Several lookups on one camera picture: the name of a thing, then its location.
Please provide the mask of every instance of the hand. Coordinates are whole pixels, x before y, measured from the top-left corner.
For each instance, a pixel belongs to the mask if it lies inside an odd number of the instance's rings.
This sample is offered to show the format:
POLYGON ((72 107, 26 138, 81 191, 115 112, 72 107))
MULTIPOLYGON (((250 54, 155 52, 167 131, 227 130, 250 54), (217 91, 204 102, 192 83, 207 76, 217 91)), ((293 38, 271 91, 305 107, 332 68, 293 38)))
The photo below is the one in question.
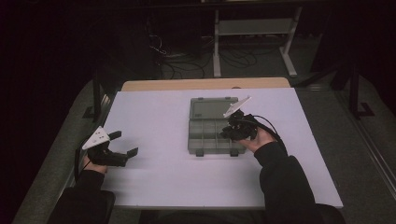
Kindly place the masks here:
POLYGON ((246 147, 253 153, 259 149, 260 147, 264 146, 265 144, 275 142, 275 138, 269 134, 267 131, 261 128, 257 128, 257 135, 256 138, 253 140, 239 140, 238 143, 240 143, 242 146, 246 147))
POLYGON ((84 157, 84 166, 85 166, 84 170, 93 170, 101 174, 107 173, 107 166, 93 164, 88 158, 88 156, 84 157))

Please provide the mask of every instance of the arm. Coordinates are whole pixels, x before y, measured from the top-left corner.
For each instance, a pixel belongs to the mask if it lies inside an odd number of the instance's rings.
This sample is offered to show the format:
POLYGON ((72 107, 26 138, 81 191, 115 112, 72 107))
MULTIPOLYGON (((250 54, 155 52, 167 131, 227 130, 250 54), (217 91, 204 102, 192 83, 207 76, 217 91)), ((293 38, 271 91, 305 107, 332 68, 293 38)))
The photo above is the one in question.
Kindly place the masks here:
POLYGON ((240 143, 254 152, 262 166, 260 184, 270 223, 322 223, 314 195, 296 158, 286 155, 271 134, 260 128, 254 140, 240 143))
POLYGON ((106 167, 89 163, 81 172, 73 188, 65 189, 55 205, 48 223, 103 223, 106 215, 106 199, 100 188, 106 167))

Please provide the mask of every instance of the floor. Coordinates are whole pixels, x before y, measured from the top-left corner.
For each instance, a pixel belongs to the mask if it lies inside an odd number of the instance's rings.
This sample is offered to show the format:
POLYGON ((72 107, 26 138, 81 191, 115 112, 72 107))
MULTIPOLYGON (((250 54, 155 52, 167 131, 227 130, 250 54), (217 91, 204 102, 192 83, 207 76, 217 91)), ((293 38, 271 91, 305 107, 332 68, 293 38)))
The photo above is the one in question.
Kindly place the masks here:
MULTIPOLYGON (((227 77, 286 77, 290 84, 299 83, 314 74, 310 66, 315 57, 320 37, 296 36, 290 57, 297 77, 289 77, 277 47, 283 36, 248 36, 228 38, 221 41, 220 63, 222 78, 227 77)), ((203 38, 200 56, 173 51, 164 59, 163 78, 212 78, 212 46, 210 37, 203 38)), ((389 224, 396 219, 396 201, 391 187, 378 172, 367 139, 363 138, 361 126, 368 133, 370 142, 383 156, 389 169, 396 172, 396 133, 394 116, 381 102, 371 83, 361 78, 360 101, 368 103, 375 112, 373 117, 356 120, 347 110, 348 88, 332 91, 329 82, 332 74, 307 88, 296 89, 308 122, 317 140, 320 152, 329 168, 333 182, 341 196, 341 209, 348 224, 389 224)), ((62 163, 72 164, 74 148, 79 139, 92 131, 91 119, 84 119, 87 107, 92 106, 92 84, 81 90, 60 130, 48 158, 43 163, 37 181, 28 192, 14 223, 43 223, 51 207, 53 197, 41 197, 42 189, 48 194, 59 195, 65 179, 71 179, 70 169, 50 171, 52 163, 64 158, 62 163), (58 183, 47 186, 40 179, 52 178, 58 183)), ((137 223, 138 210, 115 207, 110 223, 137 223)))

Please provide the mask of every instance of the white table surface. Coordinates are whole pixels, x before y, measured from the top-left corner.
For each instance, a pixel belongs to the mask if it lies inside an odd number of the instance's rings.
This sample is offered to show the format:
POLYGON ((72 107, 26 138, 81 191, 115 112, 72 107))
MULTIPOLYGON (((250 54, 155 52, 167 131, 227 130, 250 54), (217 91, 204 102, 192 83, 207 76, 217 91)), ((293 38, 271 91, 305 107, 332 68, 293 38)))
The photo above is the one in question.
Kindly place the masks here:
POLYGON ((139 152, 125 167, 108 168, 103 189, 116 194, 116 205, 136 208, 264 208, 261 166, 250 151, 202 158, 188 151, 191 98, 248 95, 242 110, 273 123, 303 166, 316 202, 342 207, 293 88, 118 92, 105 130, 122 131, 122 137, 109 149, 139 152))

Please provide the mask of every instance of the person's left hand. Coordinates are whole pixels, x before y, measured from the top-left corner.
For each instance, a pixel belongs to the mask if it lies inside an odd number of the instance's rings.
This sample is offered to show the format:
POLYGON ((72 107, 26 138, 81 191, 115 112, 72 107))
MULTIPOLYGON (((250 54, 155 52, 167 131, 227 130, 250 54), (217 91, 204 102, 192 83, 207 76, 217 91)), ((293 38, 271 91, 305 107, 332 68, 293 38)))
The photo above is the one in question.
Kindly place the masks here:
POLYGON ((88 158, 88 156, 84 157, 84 166, 85 166, 84 170, 93 170, 101 174, 107 173, 107 166, 93 164, 88 158))

